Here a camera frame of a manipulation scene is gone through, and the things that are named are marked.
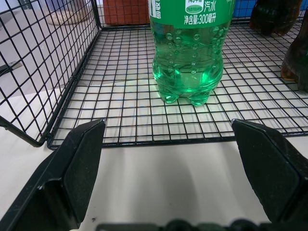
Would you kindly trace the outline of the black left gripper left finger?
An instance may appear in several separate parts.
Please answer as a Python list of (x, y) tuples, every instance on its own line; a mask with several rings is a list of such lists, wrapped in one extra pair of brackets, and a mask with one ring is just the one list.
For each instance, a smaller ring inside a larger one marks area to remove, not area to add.
[(85, 218), (97, 178), (105, 121), (72, 129), (37, 167), (0, 221), (2, 231), (70, 231)]

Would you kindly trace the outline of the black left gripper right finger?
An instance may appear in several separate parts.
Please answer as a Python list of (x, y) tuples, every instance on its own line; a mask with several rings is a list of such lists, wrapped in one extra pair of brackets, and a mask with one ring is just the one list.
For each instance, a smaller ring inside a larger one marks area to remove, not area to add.
[(247, 179), (270, 223), (263, 231), (308, 229), (308, 160), (279, 131), (233, 119)]

